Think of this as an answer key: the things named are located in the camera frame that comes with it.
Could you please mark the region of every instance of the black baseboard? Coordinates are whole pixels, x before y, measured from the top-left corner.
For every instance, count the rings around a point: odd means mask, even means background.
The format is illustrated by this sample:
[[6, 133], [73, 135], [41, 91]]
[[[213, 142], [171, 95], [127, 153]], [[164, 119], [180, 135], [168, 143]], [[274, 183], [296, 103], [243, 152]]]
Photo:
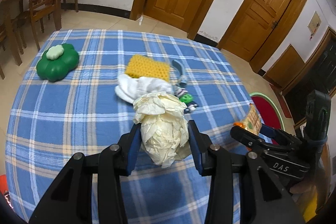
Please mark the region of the black baseboard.
[[204, 37], [200, 34], [196, 34], [196, 36], [194, 38], [194, 41], [205, 44], [205, 45], [209, 45], [209, 46], [212, 46], [212, 47], [217, 47], [217, 42], [215, 42], [215, 41], [213, 41], [213, 40], [211, 40], [207, 37]]
[[259, 74], [261, 77], [263, 77], [263, 76], [265, 75], [265, 73], [266, 73], [266, 71], [264, 71], [263, 69], [260, 69], [260, 70], [258, 71], [258, 74]]
[[[74, 10], [75, 4], [74, 3], [61, 3], [61, 8], [66, 8], [67, 10]], [[87, 12], [95, 12], [101, 14], [107, 14], [117, 17], [128, 18], [131, 14], [131, 11], [107, 7], [107, 6], [99, 6], [99, 5], [92, 5], [92, 4], [78, 4], [78, 10], [80, 11], [87, 11]]]

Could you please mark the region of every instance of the green plush toy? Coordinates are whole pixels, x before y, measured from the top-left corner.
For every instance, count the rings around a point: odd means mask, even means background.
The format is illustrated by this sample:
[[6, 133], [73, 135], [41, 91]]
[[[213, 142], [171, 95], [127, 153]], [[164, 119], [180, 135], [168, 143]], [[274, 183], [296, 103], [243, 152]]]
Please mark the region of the green plush toy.
[[73, 45], [64, 43], [46, 50], [36, 65], [36, 71], [41, 79], [55, 82], [62, 80], [78, 63], [78, 52]]

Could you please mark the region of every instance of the orange object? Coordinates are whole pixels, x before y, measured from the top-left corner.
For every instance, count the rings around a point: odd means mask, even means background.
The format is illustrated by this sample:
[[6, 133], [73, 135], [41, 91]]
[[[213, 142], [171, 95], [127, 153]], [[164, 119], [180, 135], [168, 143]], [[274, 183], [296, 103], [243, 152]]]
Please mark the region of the orange object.
[[239, 126], [239, 127], [245, 128], [245, 126], [242, 122], [234, 122], [233, 126]]
[[4, 194], [5, 191], [8, 191], [7, 178], [6, 175], [2, 175], [0, 176], [0, 192]]

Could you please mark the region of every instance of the table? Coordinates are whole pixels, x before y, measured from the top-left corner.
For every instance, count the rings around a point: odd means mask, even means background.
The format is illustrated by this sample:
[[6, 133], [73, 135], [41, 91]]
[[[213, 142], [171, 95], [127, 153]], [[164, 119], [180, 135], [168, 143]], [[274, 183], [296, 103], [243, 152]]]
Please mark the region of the table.
[[[79, 52], [78, 67], [64, 80], [42, 81], [35, 66], [47, 48], [71, 43]], [[199, 107], [194, 119], [213, 143], [235, 153], [246, 148], [230, 137], [234, 121], [252, 102], [245, 87], [218, 49], [198, 42], [150, 33], [109, 30], [55, 31], [33, 60], [11, 109], [6, 174], [12, 204], [28, 220], [53, 178], [76, 152], [91, 155], [116, 143], [130, 131], [134, 110], [114, 93], [117, 76], [134, 54], [184, 64], [187, 89]], [[171, 82], [177, 75], [171, 71]], [[140, 152], [135, 170], [122, 177], [129, 223], [204, 223], [210, 177], [201, 177], [192, 156], [161, 169]], [[234, 219], [240, 219], [238, 177], [234, 175]], [[97, 215], [94, 178], [93, 220]]]
[[13, 54], [14, 60], [16, 64], [19, 66], [22, 64], [22, 60], [20, 54], [17, 50], [16, 38], [13, 32], [12, 23], [11, 23], [11, 14], [10, 14], [10, 6], [12, 3], [19, 3], [20, 13], [23, 13], [23, 0], [0, 0], [0, 10], [3, 10], [4, 13], [4, 24], [7, 32], [7, 36], [9, 39], [9, 45], [11, 52]]

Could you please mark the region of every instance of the snack package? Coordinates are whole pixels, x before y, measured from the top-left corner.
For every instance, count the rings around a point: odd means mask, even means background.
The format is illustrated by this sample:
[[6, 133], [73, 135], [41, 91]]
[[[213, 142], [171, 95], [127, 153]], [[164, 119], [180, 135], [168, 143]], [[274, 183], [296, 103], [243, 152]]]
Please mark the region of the snack package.
[[254, 104], [250, 104], [250, 110], [246, 117], [239, 122], [234, 122], [233, 125], [240, 126], [258, 136], [261, 129], [261, 120]]

